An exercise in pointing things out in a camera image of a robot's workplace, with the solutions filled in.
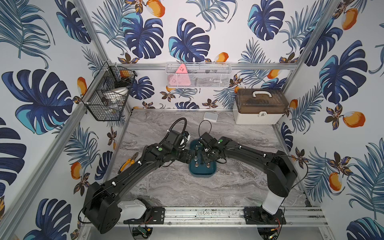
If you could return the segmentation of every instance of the tropical leaf wallpaper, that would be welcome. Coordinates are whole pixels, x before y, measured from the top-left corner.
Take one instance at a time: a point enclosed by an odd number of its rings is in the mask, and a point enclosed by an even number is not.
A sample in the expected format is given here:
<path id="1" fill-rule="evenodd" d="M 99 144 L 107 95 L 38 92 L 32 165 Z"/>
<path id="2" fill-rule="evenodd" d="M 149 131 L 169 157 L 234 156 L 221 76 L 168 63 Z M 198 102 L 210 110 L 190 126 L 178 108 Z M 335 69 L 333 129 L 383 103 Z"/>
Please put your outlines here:
<path id="1" fill-rule="evenodd" d="M 72 0 L 1 1 L 0 48 L 1 220 L 103 60 Z M 97 122 L 84 115 L 16 230 L 20 239 L 78 237 L 81 199 L 89 184 L 103 180 L 128 115 L 124 112 L 118 122 Z M 116 136 L 108 145 L 111 128 Z"/>
<path id="2" fill-rule="evenodd" d="M 308 14 L 324 4 L 304 7 L 282 27 L 292 51 L 305 47 L 317 21 Z M 321 206 L 340 240 L 384 239 L 384 132 L 377 111 L 384 101 L 384 25 L 376 15 L 383 7 L 376 0 L 340 1 L 285 93 L 290 104 L 279 121 L 300 177 L 308 164 L 308 199 Z"/>
<path id="3" fill-rule="evenodd" d="M 217 109 L 231 109 L 240 88 L 284 86 L 289 70 L 283 64 L 297 62 L 328 1 L 96 0 L 84 4 L 112 62 L 282 64 L 282 70 L 232 71 L 230 85 L 219 89 L 171 89 L 163 71 L 138 70 L 128 99 L 134 109 L 177 109 L 186 102 L 201 108 L 207 99 L 217 100 Z M 329 25 L 313 50 L 311 64 L 323 60 L 337 44 L 341 28 Z M 99 69 L 96 56 L 85 49 L 84 57 L 90 69 Z"/>

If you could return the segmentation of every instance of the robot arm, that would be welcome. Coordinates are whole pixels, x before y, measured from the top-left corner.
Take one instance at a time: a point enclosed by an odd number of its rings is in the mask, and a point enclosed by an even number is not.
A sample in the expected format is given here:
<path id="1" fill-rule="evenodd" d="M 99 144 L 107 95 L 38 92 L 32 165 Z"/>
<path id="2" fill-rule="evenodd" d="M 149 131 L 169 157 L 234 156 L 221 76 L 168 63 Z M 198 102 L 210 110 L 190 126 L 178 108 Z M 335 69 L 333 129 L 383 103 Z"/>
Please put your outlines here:
<path id="1" fill-rule="evenodd" d="M 172 130 L 180 120 L 184 120 L 181 133 Z M 199 153 L 194 149 L 185 149 L 189 140 L 189 133 L 185 131 L 186 119 L 178 119 L 160 143 L 144 148 L 141 158 L 116 177 L 103 183 L 93 183 L 88 188 L 82 212 L 100 233 L 108 232 L 120 219 L 122 209 L 118 203 L 121 197 L 130 191 L 141 179 L 156 170 L 166 162 L 180 161 L 189 164 L 191 159 Z M 205 163 L 218 159 L 233 158 L 262 170 L 267 174 L 269 193 L 258 212 L 259 224 L 267 224 L 274 219 L 282 201 L 288 196 L 297 173 L 284 152 L 263 152 L 242 146 L 227 137 L 219 140 L 208 133 L 204 133 L 199 141 L 203 145 L 201 151 Z"/>

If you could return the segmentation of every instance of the yellow pliers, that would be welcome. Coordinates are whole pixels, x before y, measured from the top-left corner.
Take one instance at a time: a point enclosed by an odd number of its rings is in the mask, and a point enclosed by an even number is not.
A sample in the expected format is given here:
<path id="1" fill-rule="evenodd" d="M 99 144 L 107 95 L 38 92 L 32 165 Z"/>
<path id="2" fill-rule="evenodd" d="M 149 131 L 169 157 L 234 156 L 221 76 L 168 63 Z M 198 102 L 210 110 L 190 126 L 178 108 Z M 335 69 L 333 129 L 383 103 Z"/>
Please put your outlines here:
<path id="1" fill-rule="evenodd" d="M 128 159 L 119 169 L 119 172 L 118 174 L 120 174 L 122 171 L 124 171 L 124 169 L 128 166 L 128 164 L 134 164 L 135 163 L 135 159 L 137 158 L 137 156 L 139 155 L 139 152 L 136 152 L 130 159 Z"/>

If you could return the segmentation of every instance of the teal tray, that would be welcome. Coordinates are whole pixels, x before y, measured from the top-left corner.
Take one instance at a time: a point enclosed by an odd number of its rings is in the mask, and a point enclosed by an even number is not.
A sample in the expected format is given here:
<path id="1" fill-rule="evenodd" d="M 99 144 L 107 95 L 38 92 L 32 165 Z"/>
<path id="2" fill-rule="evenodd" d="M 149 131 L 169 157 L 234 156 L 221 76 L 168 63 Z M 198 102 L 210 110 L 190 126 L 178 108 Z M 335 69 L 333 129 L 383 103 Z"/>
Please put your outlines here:
<path id="1" fill-rule="evenodd" d="M 198 139 L 195 139 L 191 142 L 189 149 L 195 149 L 196 145 L 199 147 L 197 153 L 197 161 L 195 161 L 194 157 L 192 157 L 192 160 L 189 163 L 189 171 L 194 177 L 210 177 L 214 175 L 217 169 L 216 161 L 210 162 L 210 167 L 207 167 L 207 165 L 202 161 L 201 151 L 204 150 Z"/>

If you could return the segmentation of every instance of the blue monstera leaf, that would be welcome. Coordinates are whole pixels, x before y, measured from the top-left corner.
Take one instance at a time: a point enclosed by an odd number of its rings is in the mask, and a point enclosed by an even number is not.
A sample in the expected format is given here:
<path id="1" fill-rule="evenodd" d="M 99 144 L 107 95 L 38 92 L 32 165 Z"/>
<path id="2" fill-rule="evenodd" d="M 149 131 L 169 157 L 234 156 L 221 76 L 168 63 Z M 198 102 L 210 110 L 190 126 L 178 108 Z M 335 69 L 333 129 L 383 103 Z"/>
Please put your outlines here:
<path id="1" fill-rule="evenodd" d="M 368 69 L 364 61 L 364 50 L 357 49 L 351 52 L 360 46 L 361 41 L 355 41 L 343 52 L 340 62 L 339 58 L 333 55 L 321 69 L 319 74 L 321 90 L 328 101 L 338 104 L 347 100 L 355 95 L 366 81 L 367 78 L 363 74 L 356 72 L 356 70 L 366 72 Z"/>
<path id="2" fill-rule="evenodd" d="M 194 103 L 194 102 L 180 102 L 180 103 L 175 103 L 175 106 L 178 109 L 199 109 L 200 107 Z"/>
<path id="3" fill-rule="evenodd" d="M 67 0 L 55 0 L 55 2 L 61 11 L 57 12 L 56 16 L 68 36 L 81 43 L 89 44 L 91 37 L 73 3 Z"/>
<path id="4" fill-rule="evenodd" d="M 331 28 L 333 24 L 334 19 L 331 19 L 328 22 L 327 27 L 325 27 L 324 31 L 322 32 L 321 36 L 317 40 L 315 46 L 312 48 L 311 53 L 309 54 L 308 58 L 305 60 L 305 63 L 307 66 L 316 66 L 319 61 L 323 60 L 325 56 L 327 55 L 327 52 L 331 51 L 332 48 L 335 46 L 336 39 L 339 40 L 341 36 L 343 35 L 343 31 L 340 28 Z M 307 45 L 308 40 L 310 36 L 313 33 L 313 30 L 316 26 L 313 26 L 308 34 L 303 39 L 303 42 L 300 46 L 300 53 L 304 50 L 304 47 Z"/>
<path id="5" fill-rule="evenodd" d="M 121 19 L 125 42 L 138 58 L 155 58 L 161 54 L 164 33 L 160 27 L 154 27 L 155 24 L 163 26 L 159 18 L 148 19 L 143 26 L 143 18 L 136 13 L 129 13 Z"/>
<path id="6" fill-rule="evenodd" d="M 183 62 L 203 62 L 208 51 L 209 45 L 208 35 L 197 34 L 205 33 L 201 28 L 194 28 L 194 23 L 186 23 L 184 30 L 183 24 L 186 22 L 184 18 L 180 18 L 177 23 L 177 37 L 169 38 L 169 53 Z"/>
<path id="7" fill-rule="evenodd" d="M 281 81 L 279 81 L 278 78 L 273 78 L 261 86 L 261 88 L 269 88 L 269 89 L 281 89 L 285 83 L 287 78 L 283 78 Z"/>
<path id="8" fill-rule="evenodd" d="M 22 90 L 15 85 L 13 72 L 4 73 L 2 79 L 18 100 L 28 103 L 16 110 L 17 119 L 29 130 L 40 135 L 62 125 L 69 118 L 67 113 L 72 112 L 73 102 L 67 86 L 55 73 L 45 76 L 45 70 L 35 70 L 32 74 L 31 87 L 30 73 L 29 70 L 17 73 L 17 80 Z M 46 80 L 40 91 L 43 77 L 46 77 Z"/>
<path id="9" fill-rule="evenodd" d="M 100 158 L 99 165 L 96 169 L 95 180 L 100 180 L 104 177 L 105 173 L 107 172 L 109 162 L 111 161 L 112 154 L 113 152 L 111 151 L 103 152 L 103 157 Z"/>
<path id="10" fill-rule="evenodd" d="M 285 122 L 283 122 L 283 124 L 281 125 L 280 132 L 283 136 L 288 150 L 291 151 L 293 146 L 293 136 L 291 130 L 288 128 L 288 125 L 286 125 Z"/>
<path id="11" fill-rule="evenodd" d="M 149 77 L 145 76 L 139 79 L 139 81 L 135 80 L 132 84 L 132 89 L 129 95 L 138 100 L 150 98 L 153 94 L 155 88 L 152 86 L 152 82 L 149 80 Z"/>
<path id="12" fill-rule="evenodd" d="M 66 201 L 48 199 L 39 203 L 36 213 L 36 226 L 41 230 L 32 230 L 24 236 L 24 240 L 66 240 L 71 223 L 71 205 Z"/>
<path id="13" fill-rule="evenodd" d="M 348 240 L 384 240 L 384 227 L 369 217 L 350 222 L 347 231 Z"/>
<path id="14" fill-rule="evenodd" d="M 271 40 L 283 25 L 285 12 L 276 11 L 283 8 L 280 1 L 261 0 L 261 6 L 254 4 L 248 17 L 248 27 L 261 40 Z"/>
<path id="15" fill-rule="evenodd" d="M 0 118 L 0 153 L 5 154 L 4 157 L 0 157 L 0 169 L 6 169 L 6 171 L 0 171 L 0 180 L 4 180 L 11 185 L 17 174 L 24 166 L 23 157 L 26 152 L 26 146 L 21 143 L 15 143 L 15 140 L 20 140 L 20 135 L 13 129 L 3 127 L 5 121 Z M 3 196 L 5 192 L 5 184 L 0 182 L 0 196 Z"/>

